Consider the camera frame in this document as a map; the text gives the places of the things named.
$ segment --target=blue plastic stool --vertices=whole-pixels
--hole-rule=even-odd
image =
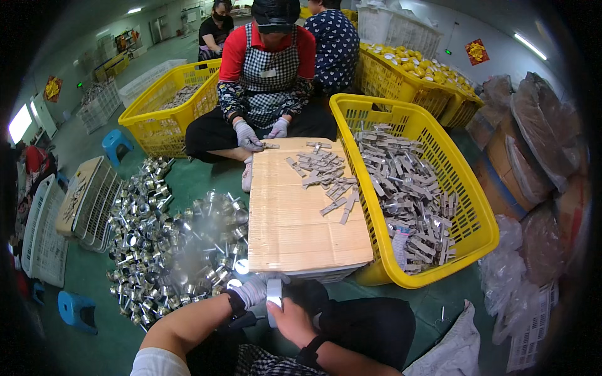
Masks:
[[[62,172],[57,171],[57,183],[63,182],[64,186],[69,186],[69,179]]]
[[[58,311],[61,318],[77,329],[98,334],[94,323],[94,308],[96,304],[90,298],[73,292],[61,291],[58,293]]]
[[[116,167],[119,166],[119,158],[117,157],[117,148],[119,145],[124,145],[128,150],[134,150],[132,143],[117,129],[109,132],[102,140],[102,148],[105,149],[105,153],[109,157],[109,160]]]

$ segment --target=woman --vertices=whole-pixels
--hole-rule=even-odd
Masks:
[[[233,318],[249,318],[246,322],[254,325],[246,311],[265,302],[267,281],[273,278],[282,279],[285,294],[292,295],[283,299],[283,309],[272,302],[267,309],[280,333],[300,349],[294,359],[248,344],[242,329],[227,326],[237,325]],[[414,331],[406,301],[328,300],[317,281],[261,273],[157,321],[140,345],[131,376],[401,375]]]
[[[243,191],[251,188],[253,153],[260,138],[323,137],[335,140],[337,124],[310,103],[315,71],[313,35],[294,23],[299,0],[255,0],[252,23],[224,45],[217,86],[220,106],[186,130],[189,156],[206,163],[245,162]]]
[[[222,57],[224,41],[234,29],[231,10],[230,0],[214,1],[211,17],[204,20],[199,28],[199,61]]]
[[[309,0],[313,14],[305,28],[315,37],[316,94],[333,95],[353,85],[359,54],[355,26],[341,12],[341,0]]]
[[[16,145],[16,153],[20,162],[25,165],[27,179],[25,192],[33,197],[42,180],[51,174],[57,174],[57,161],[54,155],[36,146],[26,146],[21,140]]]

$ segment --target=human hand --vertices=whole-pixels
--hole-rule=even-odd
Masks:
[[[269,271],[255,274],[244,285],[232,288],[244,302],[244,309],[256,306],[267,297],[267,281],[280,278],[283,283],[290,283],[291,279],[283,273]]]
[[[266,305],[267,310],[274,316],[280,333],[298,348],[306,347],[317,336],[308,314],[293,303],[291,298],[282,300],[283,310],[271,301]]]
[[[290,122],[281,117],[276,123],[272,124],[272,131],[266,138],[283,138],[287,136],[287,128]]]
[[[234,123],[234,130],[238,138],[238,146],[250,152],[263,151],[263,143],[257,138],[253,128],[244,119],[239,119]]]

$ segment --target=checkered apron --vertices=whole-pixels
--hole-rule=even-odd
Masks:
[[[291,46],[280,52],[260,51],[251,47],[252,23],[245,27],[247,51],[243,71],[238,83],[244,90],[241,101],[248,109],[250,124],[267,129],[282,115],[282,104],[290,98],[297,81],[299,54],[297,53],[297,28],[291,34]],[[274,77],[262,77],[274,70]]]

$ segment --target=white plastic basket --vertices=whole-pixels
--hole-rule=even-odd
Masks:
[[[339,268],[328,268],[328,269],[314,269],[304,271],[287,271],[285,274],[288,276],[294,276],[301,279],[315,279],[320,283],[332,283],[339,282],[349,276],[357,269],[363,267],[366,263],[347,265]]]
[[[108,216],[123,179],[104,156],[96,166],[73,221],[73,233],[79,244],[103,253],[109,241]]]
[[[86,133],[91,134],[107,124],[120,105],[117,85],[113,81],[92,102],[82,106],[77,112],[77,116],[84,124]]]
[[[372,45],[405,46],[420,51],[423,58],[435,57],[443,33],[419,20],[386,8],[357,5],[360,41]]]
[[[57,287],[63,287],[67,246],[54,226],[65,193],[50,175],[42,180],[33,198],[25,238],[21,266],[29,278],[38,278]]]
[[[522,336],[512,337],[506,373],[535,365],[537,351],[548,332],[550,312],[557,303],[558,282],[551,282],[539,289],[539,313],[533,317],[531,325]]]
[[[160,79],[168,70],[188,64],[188,60],[167,60],[136,78],[129,84],[119,89],[119,98],[123,102],[125,108],[129,107],[134,101],[152,84]]]

